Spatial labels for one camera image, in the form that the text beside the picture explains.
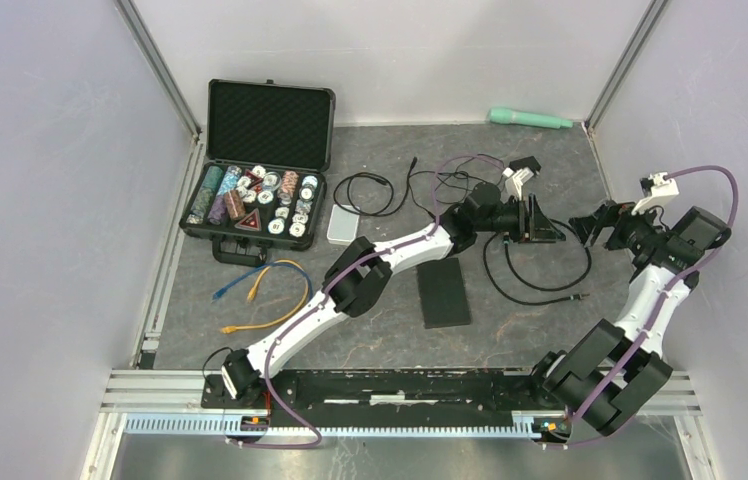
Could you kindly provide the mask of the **white network switch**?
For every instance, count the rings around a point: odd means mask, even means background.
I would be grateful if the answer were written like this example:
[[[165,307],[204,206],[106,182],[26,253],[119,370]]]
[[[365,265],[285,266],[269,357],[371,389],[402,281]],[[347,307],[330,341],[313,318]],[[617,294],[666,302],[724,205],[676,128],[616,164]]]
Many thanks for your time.
[[[331,245],[347,246],[358,233],[360,216],[350,207],[335,204],[331,209],[326,239]]]

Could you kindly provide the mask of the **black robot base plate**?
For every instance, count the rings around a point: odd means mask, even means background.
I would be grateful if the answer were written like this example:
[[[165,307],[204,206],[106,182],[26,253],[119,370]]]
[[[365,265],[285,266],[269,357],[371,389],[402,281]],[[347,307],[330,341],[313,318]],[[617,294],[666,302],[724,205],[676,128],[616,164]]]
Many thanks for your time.
[[[557,416],[563,403],[523,369],[284,370],[250,401],[234,400],[218,374],[204,382],[205,409],[268,407],[272,425],[296,427],[289,405],[319,429],[504,427],[514,412]]]

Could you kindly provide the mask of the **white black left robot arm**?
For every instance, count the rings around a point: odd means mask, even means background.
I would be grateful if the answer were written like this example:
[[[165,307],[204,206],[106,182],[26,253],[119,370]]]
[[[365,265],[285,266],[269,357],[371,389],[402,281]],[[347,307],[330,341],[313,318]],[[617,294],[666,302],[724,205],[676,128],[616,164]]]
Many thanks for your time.
[[[266,381],[292,356],[332,326],[370,310],[394,275],[459,254],[482,232],[519,243],[556,243],[566,238],[534,195],[504,201],[491,184],[475,187],[417,232],[384,242],[361,236],[342,252],[321,289],[298,312],[262,340],[228,354],[220,369],[226,394],[240,407],[256,405]]]

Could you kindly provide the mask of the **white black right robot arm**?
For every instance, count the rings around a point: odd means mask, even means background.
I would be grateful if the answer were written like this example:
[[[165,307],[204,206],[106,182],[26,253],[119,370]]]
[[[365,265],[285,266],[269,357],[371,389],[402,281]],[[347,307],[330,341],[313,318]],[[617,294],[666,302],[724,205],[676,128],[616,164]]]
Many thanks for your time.
[[[671,228],[655,210],[637,213],[631,202],[607,201],[569,221],[591,246],[603,230],[607,250],[632,253],[634,274],[618,318],[600,320],[571,350],[546,354],[527,382],[541,408],[561,402],[608,437],[623,427],[669,380],[663,338],[676,308],[699,282],[699,268],[732,234],[730,225],[693,206]]]

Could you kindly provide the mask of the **black router box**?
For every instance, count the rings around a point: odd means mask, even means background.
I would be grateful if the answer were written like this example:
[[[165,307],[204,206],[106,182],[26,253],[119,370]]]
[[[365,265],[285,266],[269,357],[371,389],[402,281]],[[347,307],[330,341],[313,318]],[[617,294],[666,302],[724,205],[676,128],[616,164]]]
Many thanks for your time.
[[[423,263],[416,267],[416,278],[426,329],[461,327],[472,323],[458,258]]]

